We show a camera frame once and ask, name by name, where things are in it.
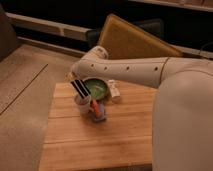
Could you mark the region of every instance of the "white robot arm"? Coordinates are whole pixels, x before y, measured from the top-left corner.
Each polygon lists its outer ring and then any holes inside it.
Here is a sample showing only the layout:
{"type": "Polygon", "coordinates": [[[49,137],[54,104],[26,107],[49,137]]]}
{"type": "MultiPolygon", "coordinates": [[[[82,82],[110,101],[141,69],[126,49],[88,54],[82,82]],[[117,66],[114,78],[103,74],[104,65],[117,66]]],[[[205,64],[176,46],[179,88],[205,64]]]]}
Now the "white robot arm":
{"type": "Polygon", "coordinates": [[[153,106],[153,170],[213,170],[213,63],[187,58],[107,60],[95,47],[72,67],[81,78],[106,77],[158,88],[153,106]]]}

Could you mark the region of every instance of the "wood grain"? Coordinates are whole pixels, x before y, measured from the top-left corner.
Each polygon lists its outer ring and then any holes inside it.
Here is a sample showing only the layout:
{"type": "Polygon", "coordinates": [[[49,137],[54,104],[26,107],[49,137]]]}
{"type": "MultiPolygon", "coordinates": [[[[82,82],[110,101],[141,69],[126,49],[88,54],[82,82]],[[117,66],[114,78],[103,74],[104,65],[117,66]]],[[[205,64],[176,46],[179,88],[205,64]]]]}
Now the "wood grain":
{"type": "Polygon", "coordinates": [[[39,171],[143,165],[151,154],[151,136],[45,144],[39,171]]]}
{"type": "Polygon", "coordinates": [[[117,87],[121,101],[105,100],[107,121],[96,124],[80,115],[72,86],[56,84],[39,171],[151,166],[156,90],[121,81],[117,87]]]}

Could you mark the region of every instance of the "carpet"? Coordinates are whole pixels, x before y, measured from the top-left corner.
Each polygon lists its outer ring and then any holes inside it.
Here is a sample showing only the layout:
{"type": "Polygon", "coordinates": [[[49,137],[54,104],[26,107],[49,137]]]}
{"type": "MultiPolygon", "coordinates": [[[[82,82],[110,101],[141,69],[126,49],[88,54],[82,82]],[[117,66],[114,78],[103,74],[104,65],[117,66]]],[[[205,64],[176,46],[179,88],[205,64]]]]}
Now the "carpet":
{"type": "Polygon", "coordinates": [[[0,63],[0,115],[46,66],[45,62],[23,56],[16,51],[0,63]]]}

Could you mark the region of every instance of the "small cup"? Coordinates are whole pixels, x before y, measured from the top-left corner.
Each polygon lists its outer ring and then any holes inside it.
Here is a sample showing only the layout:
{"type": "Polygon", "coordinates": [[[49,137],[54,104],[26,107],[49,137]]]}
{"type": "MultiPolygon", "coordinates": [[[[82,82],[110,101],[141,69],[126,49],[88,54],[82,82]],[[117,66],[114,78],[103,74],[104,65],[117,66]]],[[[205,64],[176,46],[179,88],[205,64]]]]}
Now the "small cup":
{"type": "Polygon", "coordinates": [[[75,103],[81,114],[87,114],[90,111],[90,101],[91,96],[87,96],[84,99],[81,98],[79,94],[77,94],[74,98],[75,103]]]}

